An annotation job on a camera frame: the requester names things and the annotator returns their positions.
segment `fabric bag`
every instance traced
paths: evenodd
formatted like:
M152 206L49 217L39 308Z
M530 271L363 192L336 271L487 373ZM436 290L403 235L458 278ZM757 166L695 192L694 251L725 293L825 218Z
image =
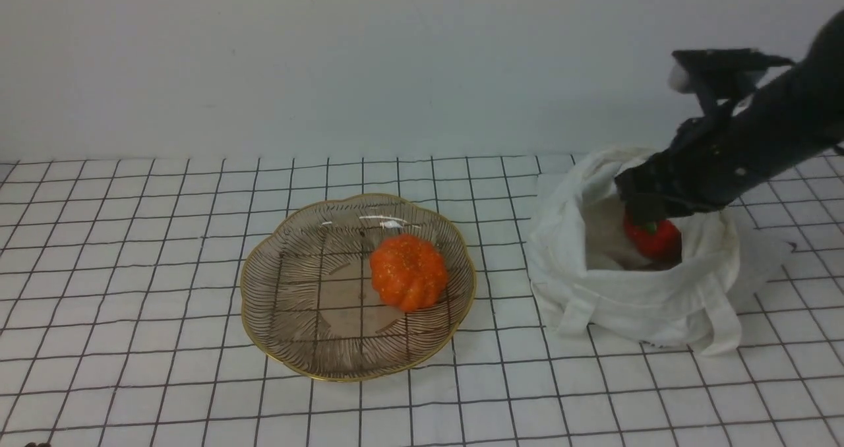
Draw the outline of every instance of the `fabric bag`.
M561 336L582 335L594 323L660 347L692 344L705 355L735 350L741 341L735 307L792 247L736 225L728 209L672 219L683 235L682 262L649 268L624 234L614 177L652 153L604 150L567 174L540 176L525 250L543 324Z

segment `bag handle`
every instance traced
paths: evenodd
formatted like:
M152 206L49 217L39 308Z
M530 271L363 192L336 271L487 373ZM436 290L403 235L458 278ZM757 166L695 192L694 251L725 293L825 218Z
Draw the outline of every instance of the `bag handle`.
M703 299L704 310L712 323L712 342L700 354L704 356L720 355L733 351L741 342L741 321L736 311L727 299L726 291L718 283L717 277L710 275L711 284L708 291L699 289Z
M567 302L566 310L563 311L560 324L557 326L557 333L563 336L577 336L585 333L599 300L588 291L573 292L573 297Z

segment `red bell pepper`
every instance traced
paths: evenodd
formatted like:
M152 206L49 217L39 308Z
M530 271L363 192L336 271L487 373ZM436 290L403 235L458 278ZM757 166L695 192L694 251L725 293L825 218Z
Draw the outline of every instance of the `red bell pepper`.
M624 233L639 254L658 262L678 262L683 253L680 231L669 220L634 225L624 215Z

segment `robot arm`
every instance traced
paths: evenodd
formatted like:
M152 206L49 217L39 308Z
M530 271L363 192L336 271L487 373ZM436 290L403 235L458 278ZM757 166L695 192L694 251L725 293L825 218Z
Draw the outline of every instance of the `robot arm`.
M633 224L715 212L765 180L844 140L844 11L800 63L742 50L675 51L672 84L703 117L670 146L615 179ZM759 89L774 66L793 65Z

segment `toy pumpkin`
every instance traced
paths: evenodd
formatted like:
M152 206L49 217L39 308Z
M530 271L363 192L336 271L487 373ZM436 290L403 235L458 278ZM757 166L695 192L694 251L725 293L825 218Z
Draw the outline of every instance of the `toy pumpkin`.
M404 312L434 305L448 283L437 248L412 234L384 240L370 256L370 268L380 300Z

